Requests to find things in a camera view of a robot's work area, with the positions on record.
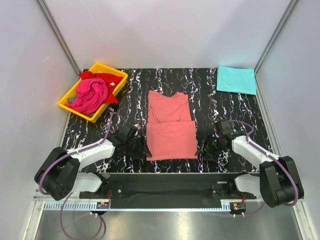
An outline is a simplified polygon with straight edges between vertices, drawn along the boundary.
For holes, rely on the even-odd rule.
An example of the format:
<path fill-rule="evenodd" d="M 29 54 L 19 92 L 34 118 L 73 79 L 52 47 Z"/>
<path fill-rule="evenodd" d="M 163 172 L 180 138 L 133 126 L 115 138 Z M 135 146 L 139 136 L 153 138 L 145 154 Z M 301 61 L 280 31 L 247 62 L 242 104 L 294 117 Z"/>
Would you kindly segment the salmon pink t-shirt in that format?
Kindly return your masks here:
<path fill-rule="evenodd" d="M 196 159 L 196 122 L 191 118 L 189 96 L 176 92 L 164 96 L 148 93 L 146 144 L 147 161 Z"/>

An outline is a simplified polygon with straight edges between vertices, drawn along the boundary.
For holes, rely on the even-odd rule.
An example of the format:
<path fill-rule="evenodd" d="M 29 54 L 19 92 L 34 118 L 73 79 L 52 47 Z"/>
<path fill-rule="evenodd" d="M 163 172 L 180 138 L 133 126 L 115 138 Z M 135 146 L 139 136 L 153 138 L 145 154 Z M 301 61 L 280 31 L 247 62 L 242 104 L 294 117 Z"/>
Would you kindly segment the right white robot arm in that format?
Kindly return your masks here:
<path fill-rule="evenodd" d="M 210 160 L 214 153 L 230 149 L 258 170 L 258 176 L 242 172 L 232 178 L 227 185 L 228 195 L 235 199 L 244 193 L 259 196 L 270 208 L 296 205 L 304 197 L 304 189 L 293 158 L 276 155 L 255 143 L 250 137 L 253 127 L 244 133 L 235 131 L 232 123 L 215 122 L 216 134 L 207 132 L 196 152 Z"/>

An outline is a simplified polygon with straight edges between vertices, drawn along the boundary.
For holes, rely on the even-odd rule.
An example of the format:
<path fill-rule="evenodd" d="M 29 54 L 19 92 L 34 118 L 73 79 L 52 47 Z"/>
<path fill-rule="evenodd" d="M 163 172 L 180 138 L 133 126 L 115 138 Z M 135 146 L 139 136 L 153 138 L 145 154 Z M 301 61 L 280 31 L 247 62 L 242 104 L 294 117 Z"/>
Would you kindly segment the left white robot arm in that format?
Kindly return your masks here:
<path fill-rule="evenodd" d="M 82 172 L 82 169 L 117 156 L 129 156 L 133 160 L 152 156 L 139 125 L 124 125 L 80 148 L 54 148 L 36 172 L 34 181 L 43 195 L 49 195 L 56 201 L 76 192 L 89 194 L 91 198 L 104 198 L 111 192 L 109 174 Z"/>

